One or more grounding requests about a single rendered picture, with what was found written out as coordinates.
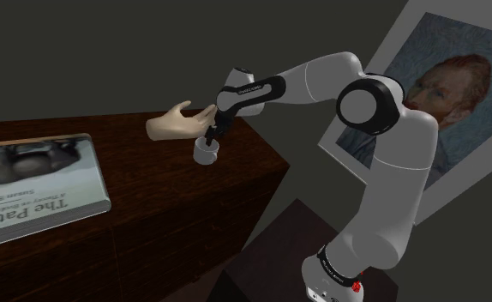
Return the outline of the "white cup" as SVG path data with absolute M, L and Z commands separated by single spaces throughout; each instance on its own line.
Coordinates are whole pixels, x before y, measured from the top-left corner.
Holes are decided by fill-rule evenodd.
M 212 140 L 207 145 L 207 139 L 204 136 L 195 140 L 193 159 L 200 165 L 212 165 L 218 159 L 219 143 Z

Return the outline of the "beige hand figure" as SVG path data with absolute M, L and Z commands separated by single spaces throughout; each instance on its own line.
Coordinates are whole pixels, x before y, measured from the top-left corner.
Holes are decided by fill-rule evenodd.
M 210 126 L 215 125 L 217 106 L 211 104 L 191 117 L 185 117 L 182 109 L 191 105 L 185 100 L 174 105 L 167 113 L 146 121 L 146 133 L 152 141 L 193 139 L 203 136 Z

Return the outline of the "dark wooden chest of drawers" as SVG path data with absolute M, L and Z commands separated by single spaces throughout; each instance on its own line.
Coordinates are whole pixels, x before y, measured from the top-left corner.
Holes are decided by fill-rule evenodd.
M 0 302 L 160 302 L 240 251 L 288 170 L 245 121 L 217 161 L 144 113 L 0 122 L 0 141 L 89 134 L 111 210 L 0 245 Z

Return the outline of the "dark robot stand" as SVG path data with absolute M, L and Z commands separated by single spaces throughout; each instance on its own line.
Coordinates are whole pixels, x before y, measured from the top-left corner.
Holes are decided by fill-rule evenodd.
M 206 302 L 343 302 L 317 289 L 315 301 L 302 277 L 303 260 L 337 234 L 295 200 L 224 268 Z

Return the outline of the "grey hardcover book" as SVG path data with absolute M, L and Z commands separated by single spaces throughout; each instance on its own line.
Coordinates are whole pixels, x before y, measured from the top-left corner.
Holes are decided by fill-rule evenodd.
M 90 135 L 0 142 L 0 244 L 110 209 Z

